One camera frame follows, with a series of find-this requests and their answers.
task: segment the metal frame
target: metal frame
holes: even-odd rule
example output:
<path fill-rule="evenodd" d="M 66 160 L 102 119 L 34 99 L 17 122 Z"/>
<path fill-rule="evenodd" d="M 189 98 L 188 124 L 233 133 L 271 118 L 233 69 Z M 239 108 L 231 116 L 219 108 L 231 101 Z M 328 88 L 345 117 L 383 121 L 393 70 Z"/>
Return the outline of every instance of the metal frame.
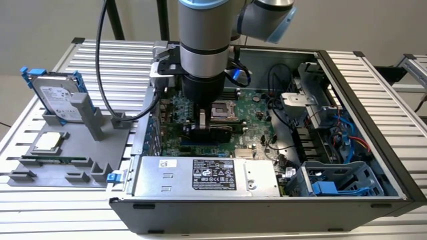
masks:
<path fill-rule="evenodd" d="M 404 54 L 403 58 L 393 65 L 401 67 L 411 74 L 415 80 L 427 91 L 427 55 Z"/>

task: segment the capacitor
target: capacitor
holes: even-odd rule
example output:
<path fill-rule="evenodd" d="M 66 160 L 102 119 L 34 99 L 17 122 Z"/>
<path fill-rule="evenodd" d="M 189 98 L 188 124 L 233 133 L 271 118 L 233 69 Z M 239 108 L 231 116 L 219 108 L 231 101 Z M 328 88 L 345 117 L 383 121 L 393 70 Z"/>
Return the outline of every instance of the capacitor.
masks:
<path fill-rule="evenodd" d="M 259 96 L 253 96 L 253 97 L 252 97 L 252 101 L 253 101 L 255 103 L 259 103 L 259 102 L 260 102 L 260 100 L 261 100 L 261 99 L 260 99 L 260 97 L 259 97 Z"/>
<path fill-rule="evenodd" d="M 260 136 L 260 145 L 265 146 L 265 136 Z"/>

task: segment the blue connector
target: blue connector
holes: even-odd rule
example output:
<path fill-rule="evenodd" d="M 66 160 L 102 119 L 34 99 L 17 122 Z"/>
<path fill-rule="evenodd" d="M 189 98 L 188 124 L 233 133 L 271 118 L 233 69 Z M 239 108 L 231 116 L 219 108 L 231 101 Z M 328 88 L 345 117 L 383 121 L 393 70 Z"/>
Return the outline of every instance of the blue connector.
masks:
<path fill-rule="evenodd" d="M 118 174 L 118 173 L 108 173 L 108 175 L 106 175 L 106 183 L 109 183 L 109 184 L 121 183 L 121 174 Z"/>

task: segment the green circuit board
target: green circuit board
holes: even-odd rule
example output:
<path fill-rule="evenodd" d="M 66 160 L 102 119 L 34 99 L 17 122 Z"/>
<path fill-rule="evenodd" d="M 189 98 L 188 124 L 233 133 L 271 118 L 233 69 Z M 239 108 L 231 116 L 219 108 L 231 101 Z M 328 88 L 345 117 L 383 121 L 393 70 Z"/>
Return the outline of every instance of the green circuit board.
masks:
<path fill-rule="evenodd" d="M 192 121 L 193 104 L 185 99 L 181 92 L 169 93 L 171 106 L 164 107 L 169 112 L 164 114 L 161 124 L 161 155 L 171 157 L 235 157 L 235 149 L 252 149 L 253 159 L 265 159 L 261 136 L 269 139 L 273 135 L 271 121 L 267 120 L 267 103 L 261 99 L 263 92 L 255 90 L 240 90 L 235 103 L 235 116 L 245 121 L 247 130 L 239 134 L 233 133 L 228 143 L 195 143 L 183 133 L 183 123 Z M 273 158 L 276 152 L 267 153 Z"/>

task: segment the robotic arm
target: robotic arm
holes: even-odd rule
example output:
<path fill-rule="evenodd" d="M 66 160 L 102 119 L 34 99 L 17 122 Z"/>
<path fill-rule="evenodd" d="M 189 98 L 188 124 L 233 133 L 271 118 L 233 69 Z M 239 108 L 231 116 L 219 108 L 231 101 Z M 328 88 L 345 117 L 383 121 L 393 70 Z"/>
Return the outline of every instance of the robotic arm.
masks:
<path fill-rule="evenodd" d="M 277 43 L 291 23 L 293 0 L 253 0 L 233 16 L 231 0 L 179 0 L 183 93 L 208 106 L 223 93 L 229 42 L 245 35 Z"/>

